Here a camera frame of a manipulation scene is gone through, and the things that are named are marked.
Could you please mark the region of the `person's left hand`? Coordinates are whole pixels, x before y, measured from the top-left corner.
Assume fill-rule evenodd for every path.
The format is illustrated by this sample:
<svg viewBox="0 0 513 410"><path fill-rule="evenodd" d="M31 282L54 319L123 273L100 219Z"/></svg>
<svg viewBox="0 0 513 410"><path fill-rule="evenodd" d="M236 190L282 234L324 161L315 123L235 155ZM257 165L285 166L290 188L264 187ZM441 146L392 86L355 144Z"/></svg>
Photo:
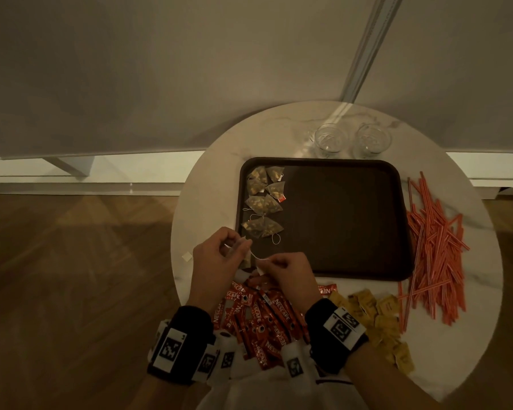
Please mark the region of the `person's left hand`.
<svg viewBox="0 0 513 410"><path fill-rule="evenodd" d="M221 227L193 250L193 271L187 305L213 314L216 307L229 290L237 266L246 249L231 257L220 253L226 241L236 241L240 235L228 227Z"/></svg>

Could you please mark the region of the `person's right hand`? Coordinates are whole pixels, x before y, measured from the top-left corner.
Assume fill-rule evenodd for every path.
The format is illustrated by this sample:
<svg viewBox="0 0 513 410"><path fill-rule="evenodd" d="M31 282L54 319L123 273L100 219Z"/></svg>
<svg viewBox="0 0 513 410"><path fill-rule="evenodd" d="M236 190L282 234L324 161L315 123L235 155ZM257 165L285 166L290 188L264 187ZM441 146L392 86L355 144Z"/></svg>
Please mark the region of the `person's right hand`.
<svg viewBox="0 0 513 410"><path fill-rule="evenodd" d="M304 253L280 253L270 256L282 262L282 271L271 276L286 298L302 314L322 299L313 270Z"/></svg>

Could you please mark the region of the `mesh tea bag with string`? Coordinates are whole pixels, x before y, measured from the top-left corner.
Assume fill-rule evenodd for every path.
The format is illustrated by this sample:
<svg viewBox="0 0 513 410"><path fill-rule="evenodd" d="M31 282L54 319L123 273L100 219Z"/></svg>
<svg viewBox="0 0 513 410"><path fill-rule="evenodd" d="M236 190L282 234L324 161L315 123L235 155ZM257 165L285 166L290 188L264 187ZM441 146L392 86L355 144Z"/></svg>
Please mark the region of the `mesh tea bag with string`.
<svg viewBox="0 0 513 410"><path fill-rule="evenodd" d="M241 244L243 244L244 241L247 241L246 237L242 236L237 241L226 241L224 243L224 246L228 249L228 253L232 251L236 251L237 247ZM267 260L267 258L259 258L254 255L251 250L249 249L247 253L245 254L244 258L241 260L241 262L238 264L237 269L244 270L244 269L254 269L256 268L256 260Z"/></svg>

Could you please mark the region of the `person's left forearm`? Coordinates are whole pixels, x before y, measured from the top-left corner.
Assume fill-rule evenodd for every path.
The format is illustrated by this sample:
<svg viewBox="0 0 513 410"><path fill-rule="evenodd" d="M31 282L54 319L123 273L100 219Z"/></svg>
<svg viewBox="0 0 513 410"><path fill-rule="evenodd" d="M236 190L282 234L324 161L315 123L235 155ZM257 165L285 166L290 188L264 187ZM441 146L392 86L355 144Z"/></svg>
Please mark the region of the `person's left forearm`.
<svg viewBox="0 0 513 410"><path fill-rule="evenodd" d="M125 410L196 410L201 392L195 386L183 386L146 375Z"/></svg>

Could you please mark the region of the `person's right forearm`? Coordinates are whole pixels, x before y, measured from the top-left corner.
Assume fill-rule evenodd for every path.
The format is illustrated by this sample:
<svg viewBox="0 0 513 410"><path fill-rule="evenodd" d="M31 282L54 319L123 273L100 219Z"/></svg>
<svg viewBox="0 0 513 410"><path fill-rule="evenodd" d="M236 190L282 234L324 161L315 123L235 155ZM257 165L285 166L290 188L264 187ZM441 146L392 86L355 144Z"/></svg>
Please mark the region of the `person's right forearm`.
<svg viewBox="0 0 513 410"><path fill-rule="evenodd" d="M441 410L439 402L369 343L350 354L344 369L370 410Z"/></svg>

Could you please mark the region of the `pile of red coffee sachets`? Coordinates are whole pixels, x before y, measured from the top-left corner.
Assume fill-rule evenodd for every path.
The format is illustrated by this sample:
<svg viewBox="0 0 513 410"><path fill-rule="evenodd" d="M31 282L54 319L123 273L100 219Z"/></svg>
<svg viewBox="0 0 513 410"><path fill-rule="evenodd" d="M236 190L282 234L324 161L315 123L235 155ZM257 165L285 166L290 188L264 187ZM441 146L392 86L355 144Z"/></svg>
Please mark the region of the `pile of red coffee sachets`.
<svg viewBox="0 0 513 410"><path fill-rule="evenodd" d="M263 371L284 366L280 354L284 347L310 343L304 315L277 283L263 276L233 281L211 320L214 330L234 336L244 361L256 360Z"/></svg>

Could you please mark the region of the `group of pyramid tea bags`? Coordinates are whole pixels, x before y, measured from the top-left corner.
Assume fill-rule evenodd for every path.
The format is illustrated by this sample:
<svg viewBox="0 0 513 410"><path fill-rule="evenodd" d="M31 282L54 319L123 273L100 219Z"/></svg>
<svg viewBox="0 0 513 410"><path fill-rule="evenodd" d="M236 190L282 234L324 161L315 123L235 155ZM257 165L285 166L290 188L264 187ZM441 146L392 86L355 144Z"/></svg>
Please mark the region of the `group of pyramid tea bags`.
<svg viewBox="0 0 513 410"><path fill-rule="evenodd" d="M271 216L283 210L281 203L286 200L284 171L283 166L260 165L247 175L242 213L249 217L241 226L251 238L271 238L274 245L280 242L284 227Z"/></svg>

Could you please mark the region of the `dark brown plastic tray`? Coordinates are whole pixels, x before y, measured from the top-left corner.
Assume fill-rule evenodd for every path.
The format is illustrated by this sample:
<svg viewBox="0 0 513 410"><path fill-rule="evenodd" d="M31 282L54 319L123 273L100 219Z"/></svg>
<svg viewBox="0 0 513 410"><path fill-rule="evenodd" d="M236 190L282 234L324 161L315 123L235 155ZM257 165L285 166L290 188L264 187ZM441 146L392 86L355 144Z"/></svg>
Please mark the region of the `dark brown plastic tray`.
<svg viewBox="0 0 513 410"><path fill-rule="evenodd" d="M239 171L236 231L245 211L247 181L258 167L284 168L285 201L270 215L283 227L255 238L252 253L302 252L316 276L401 281L412 275L414 251L397 169L382 160L254 157Z"/></svg>

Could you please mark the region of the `black wristband with marker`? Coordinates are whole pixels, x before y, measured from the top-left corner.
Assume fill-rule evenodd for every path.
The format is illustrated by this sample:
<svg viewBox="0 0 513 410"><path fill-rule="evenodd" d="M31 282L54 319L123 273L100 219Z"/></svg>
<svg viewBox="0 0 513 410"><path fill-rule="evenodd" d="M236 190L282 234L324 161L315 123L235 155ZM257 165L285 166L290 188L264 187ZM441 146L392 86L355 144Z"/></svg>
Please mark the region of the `black wristband with marker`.
<svg viewBox="0 0 513 410"><path fill-rule="evenodd" d="M344 307L322 298L305 314L310 356L324 372L338 374L349 356L369 342L366 328Z"/></svg>
<svg viewBox="0 0 513 410"><path fill-rule="evenodd" d="M198 307L182 306L171 320L160 323L146 372L178 385L205 383L219 354L210 315Z"/></svg>

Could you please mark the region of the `black right wristband with marker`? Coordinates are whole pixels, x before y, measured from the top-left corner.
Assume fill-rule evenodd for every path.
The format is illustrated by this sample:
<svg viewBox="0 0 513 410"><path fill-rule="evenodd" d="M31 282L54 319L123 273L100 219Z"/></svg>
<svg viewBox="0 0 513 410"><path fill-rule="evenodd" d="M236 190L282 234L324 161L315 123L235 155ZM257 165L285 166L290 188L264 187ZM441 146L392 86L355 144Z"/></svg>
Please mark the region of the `black right wristband with marker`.
<svg viewBox="0 0 513 410"><path fill-rule="evenodd" d="M349 356L369 342L366 328L344 307L322 298L305 314L310 356L324 372L338 374Z"/></svg>

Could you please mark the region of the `pile of yellow sugar packets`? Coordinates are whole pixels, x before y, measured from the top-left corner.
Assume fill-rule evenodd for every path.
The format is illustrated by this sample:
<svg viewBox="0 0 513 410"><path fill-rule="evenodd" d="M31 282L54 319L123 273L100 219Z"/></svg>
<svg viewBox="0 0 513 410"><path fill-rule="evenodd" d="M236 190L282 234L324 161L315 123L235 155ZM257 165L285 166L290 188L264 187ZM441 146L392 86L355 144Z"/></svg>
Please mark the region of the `pile of yellow sugar packets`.
<svg viewBox="0 0 513 410"><path fill-rule="evenodd" d="M363 329L370 343L394 367L405 375L414 371L409 346L401 340L401 303L394 295L377 299L369 289L347 297L342 296L336 285L328 287L328 298L337 307L349 313L357 329Z"/></svg>

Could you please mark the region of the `person's white clothing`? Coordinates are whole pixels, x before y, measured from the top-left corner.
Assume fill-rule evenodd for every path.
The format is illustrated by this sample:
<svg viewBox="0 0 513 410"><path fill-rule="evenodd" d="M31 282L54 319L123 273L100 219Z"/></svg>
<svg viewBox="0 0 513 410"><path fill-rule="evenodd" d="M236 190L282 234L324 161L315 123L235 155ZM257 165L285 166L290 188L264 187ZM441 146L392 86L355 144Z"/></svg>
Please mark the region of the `person's white clothing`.
<svg viewBox="0 0 513 410"><path fill-rule="evenodd" d="M212 387L196 410L369 410L349 378L318 378L296 390L278 368Z"/></svg>

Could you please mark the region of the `clear glass cup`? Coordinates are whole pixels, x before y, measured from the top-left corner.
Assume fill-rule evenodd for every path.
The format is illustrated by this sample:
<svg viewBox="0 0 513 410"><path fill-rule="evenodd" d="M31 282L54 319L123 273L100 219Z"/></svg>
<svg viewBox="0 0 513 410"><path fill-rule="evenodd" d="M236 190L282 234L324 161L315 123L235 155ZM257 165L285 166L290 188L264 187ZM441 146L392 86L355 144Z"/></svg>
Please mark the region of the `clear glass cup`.
<svg viewBox="0 0 513 410"><path fill-rule="evenodd" d="M347 134L335 123L326 123L313 135L315 155L320 158L338 158L347 146Z"/></svg>
<svg viewBox="0 0 513 410"><path fill-rule="evenodd" d="M392 144L390 132L378 124L363 123L355 134L354 156L358 159L380 157Z"/></svg>

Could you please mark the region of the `pile of orange striped straws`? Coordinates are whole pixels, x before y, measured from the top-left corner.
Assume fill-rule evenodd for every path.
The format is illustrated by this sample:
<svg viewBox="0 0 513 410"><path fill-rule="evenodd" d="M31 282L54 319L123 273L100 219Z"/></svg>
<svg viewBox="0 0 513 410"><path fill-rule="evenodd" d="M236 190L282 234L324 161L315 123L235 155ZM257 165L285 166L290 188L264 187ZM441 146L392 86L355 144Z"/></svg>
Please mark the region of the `pile of orange striped straws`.
<svg viewBox="0 0 513 410"><path fill-rule="evenodd" d="M448 326L467 310L462 257L470 248L463 240L463 215L447 217L423 172L417 180L408 178L408 193L406 217L414 269L409 278L398 282L401 333L407 330L409 314L418 305Z"/></svg>

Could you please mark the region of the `white vertical rail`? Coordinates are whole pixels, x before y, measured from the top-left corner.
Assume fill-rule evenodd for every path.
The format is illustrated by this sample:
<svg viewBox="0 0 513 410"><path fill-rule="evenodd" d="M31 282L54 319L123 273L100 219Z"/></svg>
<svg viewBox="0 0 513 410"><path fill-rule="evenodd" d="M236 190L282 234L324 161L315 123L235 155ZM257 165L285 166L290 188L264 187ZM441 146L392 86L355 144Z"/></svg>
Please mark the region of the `white vertical rail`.
<svg viewBox="0 0 513 410"><path fill-rule="evenodd" d="M376 0L342 91L354 103L403 0Z"/></svg>

